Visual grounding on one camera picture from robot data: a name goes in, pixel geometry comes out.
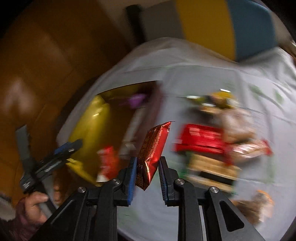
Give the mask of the person's left hand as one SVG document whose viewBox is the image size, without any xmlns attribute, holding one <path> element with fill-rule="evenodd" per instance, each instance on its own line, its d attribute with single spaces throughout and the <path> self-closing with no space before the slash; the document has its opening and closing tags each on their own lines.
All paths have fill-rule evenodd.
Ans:
<svg viewBox="0 0 296 241">
<path fill-rule="evenodd" d="M 48 199 L 49 197 L 41 192 L 34 192 L 25 198 L 25 212 L 30 223 L 43 224 L 47 220 L 39 204 L 47 202 Z"/>
</svg>

